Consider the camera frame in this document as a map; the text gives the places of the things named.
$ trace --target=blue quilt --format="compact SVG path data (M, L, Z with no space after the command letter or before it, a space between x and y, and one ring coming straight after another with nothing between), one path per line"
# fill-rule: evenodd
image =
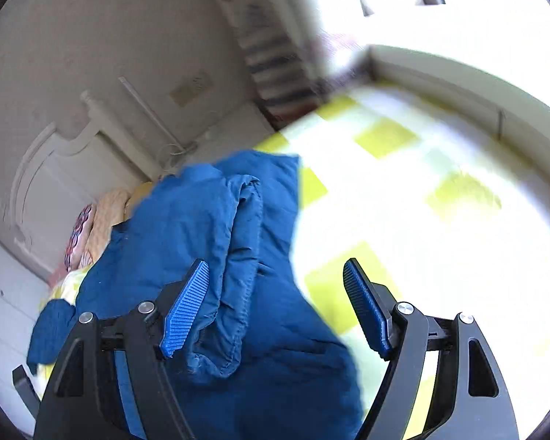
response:
M83 311L121 316L203 258L208 292L185 345L166 360L196 437L354 438L362 421L355 366L299 292L289 262L297 168L297 157L246 151L165 178L115 227L76 307L53 300L41 312L31 369L56 360ZM117 367L127 422L144 436L121 358Z

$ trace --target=patterned pillow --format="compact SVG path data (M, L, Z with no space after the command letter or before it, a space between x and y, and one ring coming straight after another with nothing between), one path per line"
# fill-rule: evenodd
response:
M88 236L94 223L94 216L95 205L91 203L86 205L77 217L76 224L73 226L73 231L65 250L64 263L68 272L77 270L80 264L85 244L88 241Z

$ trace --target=blue gripper pad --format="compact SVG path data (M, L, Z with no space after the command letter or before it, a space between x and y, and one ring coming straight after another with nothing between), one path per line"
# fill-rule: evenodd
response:
M374 298L369 287L372 283L356 259L351 258L344 264L342 279L369 347L378 352L382 359L389 360L393 348L389 342L387 314Z
M165 332L159 345L165 357L173 357L173 353L183 347L208 290L209 281L210 269L205 261L201 261L185 280L185 286L165 316Z

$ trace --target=mattress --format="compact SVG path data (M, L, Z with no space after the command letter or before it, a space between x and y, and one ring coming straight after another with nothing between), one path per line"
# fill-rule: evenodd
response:
M301 156L292 265L355 358L365 412L387 363L344 292L351 257L424 314L475 316L525 438L550 408L550 184L532 162L450 108L387 84L352 89L256 149ZM74 299L83 276L60 296ZM405 438L422 431L436 361L427 354Z

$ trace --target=headboard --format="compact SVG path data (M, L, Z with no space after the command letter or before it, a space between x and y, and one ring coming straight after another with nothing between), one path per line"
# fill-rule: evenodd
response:
M81 94L89 123L73 140L47 126L26 151L10 191L10 223L24 255L53 272L63 259L77 215L114 188L132 191L157 180L160 166L103 101Z

